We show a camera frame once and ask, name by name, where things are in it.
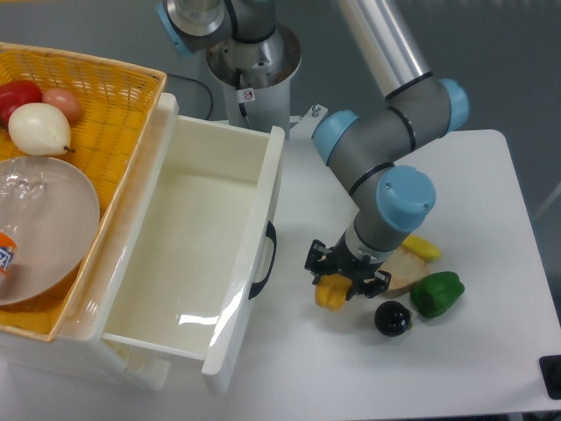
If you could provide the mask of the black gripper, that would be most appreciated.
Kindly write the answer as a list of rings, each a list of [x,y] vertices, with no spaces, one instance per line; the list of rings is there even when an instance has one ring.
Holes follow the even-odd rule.
[[[314,239],[309,247],[304,268],[313,276],[313,285],[319,283],[322,275],[339,274],[350,279],[346,300],[355,296],[374,298],[387,291],[391,282],[391,274],[378,270],[380,263],[372,262],[370,256],[358,259],[345,245],[331,247],[328,252],[326,245],[318,239]]]

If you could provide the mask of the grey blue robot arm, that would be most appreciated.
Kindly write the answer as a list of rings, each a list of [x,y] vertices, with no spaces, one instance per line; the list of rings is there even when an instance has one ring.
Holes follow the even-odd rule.
[[[383,263],[435,203],[430,179],[399,159],[457,130],[470,105],[456,82],[433,76],[394,2],[338,6],[386,101],[365,120],[336,112],[312,134],[358,212],[336,245],[311,244],[305,268],[318,297],[346,301],[388,289]],[[302,56],[298,39],[278,22],[274,2],[163,1],[157,12],[179,54],[206,53],[231,125],[289,129],[289,84]]]

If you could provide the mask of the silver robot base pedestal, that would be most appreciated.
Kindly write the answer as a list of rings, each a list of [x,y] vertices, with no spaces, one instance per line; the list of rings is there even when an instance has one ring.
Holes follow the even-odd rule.
[[[260,43],[226,39],[206,53],[209,71],[220,82],[230,125],[269,132],[278,126],[288,139],[310,139],[327,109],[312,105],[302,116],[291,114],[291,82],[302,62],[299,40],[278,24]]]

